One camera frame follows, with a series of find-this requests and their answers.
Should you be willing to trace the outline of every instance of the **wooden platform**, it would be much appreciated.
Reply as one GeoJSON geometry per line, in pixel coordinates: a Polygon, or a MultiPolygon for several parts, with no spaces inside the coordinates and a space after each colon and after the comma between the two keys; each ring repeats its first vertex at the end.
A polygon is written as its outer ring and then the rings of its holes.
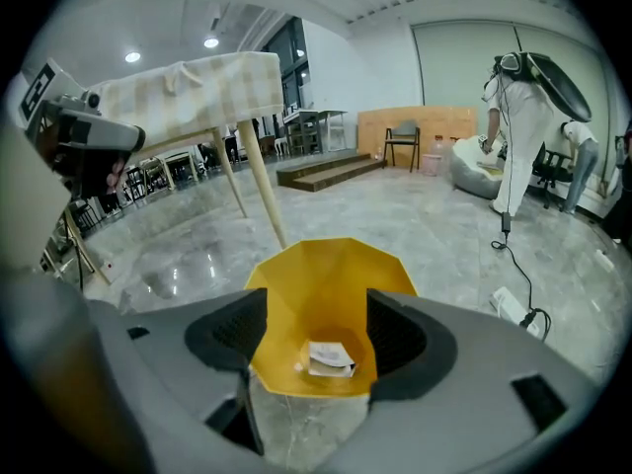
{"type": "Polygon", "coordinates": [[[366,153],[277,170],[276,179],[279,186],[318,192],[381,167],[382,161],[366,153]]]}

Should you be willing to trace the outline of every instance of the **bean bag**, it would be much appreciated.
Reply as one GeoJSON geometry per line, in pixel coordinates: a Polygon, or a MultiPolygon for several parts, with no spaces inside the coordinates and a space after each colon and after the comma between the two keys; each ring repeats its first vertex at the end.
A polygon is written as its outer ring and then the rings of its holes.
{"type": "Polygon", "coordinates": [[[452,182],[461,190],[483,198],[496,198],[503,181],[499,167],[498,153],[503,147],[499,139],[494,141],[492,152],[481,151],[478,135],[457,140],[452,146],[450,173],[452,182]]]}

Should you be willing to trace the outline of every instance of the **checkered tablecloth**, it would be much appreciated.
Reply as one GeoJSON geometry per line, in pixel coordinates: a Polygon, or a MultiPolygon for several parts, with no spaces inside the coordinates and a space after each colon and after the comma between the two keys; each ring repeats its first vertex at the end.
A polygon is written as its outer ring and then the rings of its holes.
{"type": "Polygon", "coordinates": [[[106,81],[105,118],[136,124],[146,132],[136,159],[208,142],[211,128],[278,114],[283,109],[278,56],[236,52],[106,81]]]}

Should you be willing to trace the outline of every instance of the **yellow octagonal container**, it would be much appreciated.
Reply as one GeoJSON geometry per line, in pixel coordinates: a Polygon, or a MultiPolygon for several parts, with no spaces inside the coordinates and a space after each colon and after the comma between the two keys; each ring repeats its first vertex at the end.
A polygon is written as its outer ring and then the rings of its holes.
{"type": "Polygon", "coordinates": [[[301,241],[261,262],[246,289],[268,290],[268,326],[252,366],[271,392],[354,397],[377,379],[366,333],[366,291],[417,295],[400,260],[356,239],[301,241]],[[352,377],[307,372],[308,342],[340,342],[356,363],[352,377]]]}

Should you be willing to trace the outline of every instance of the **recessed light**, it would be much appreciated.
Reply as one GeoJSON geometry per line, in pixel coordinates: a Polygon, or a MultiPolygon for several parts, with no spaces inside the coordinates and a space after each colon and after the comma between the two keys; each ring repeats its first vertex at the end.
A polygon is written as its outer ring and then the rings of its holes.
{"type": "Polygon", "coordinates": [[[125,57],[125,61],[127,63],[133,63],[134,61],[138,61],[139,59],[140,59],[140,53],[136,51],[131,52],[125,57]]]}

